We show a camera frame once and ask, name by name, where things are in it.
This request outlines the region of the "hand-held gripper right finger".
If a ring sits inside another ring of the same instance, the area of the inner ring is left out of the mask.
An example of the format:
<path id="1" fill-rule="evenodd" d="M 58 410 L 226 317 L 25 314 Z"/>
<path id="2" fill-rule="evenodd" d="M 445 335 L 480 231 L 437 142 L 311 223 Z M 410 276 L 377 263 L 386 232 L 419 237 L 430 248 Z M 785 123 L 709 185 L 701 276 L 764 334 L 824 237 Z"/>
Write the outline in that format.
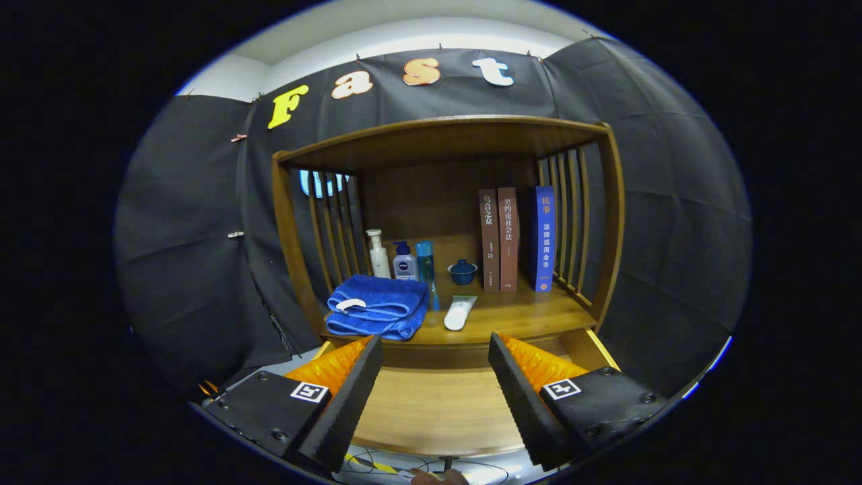
<path id="1" fill-rule="evenodd" d="M 621 445 L 670 404 L 620 371 L 593 331 L 558 341 L 564 356 L 495 332 L 488 350 L 527 454 L 545 472 Z"/>

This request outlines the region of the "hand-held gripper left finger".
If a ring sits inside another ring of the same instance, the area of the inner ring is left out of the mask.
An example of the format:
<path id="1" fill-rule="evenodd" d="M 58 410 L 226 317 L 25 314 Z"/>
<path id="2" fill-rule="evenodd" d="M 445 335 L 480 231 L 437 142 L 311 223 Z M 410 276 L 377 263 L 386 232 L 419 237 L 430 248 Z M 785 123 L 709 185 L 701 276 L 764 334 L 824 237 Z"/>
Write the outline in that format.
<path id="1" fill-rule="evenodd" d="M 367 335 L 286 375 L 256 372 L 203 409 L 268 454 L 332 474 L 342 467 L 382 363 L 381 339 Z"/>

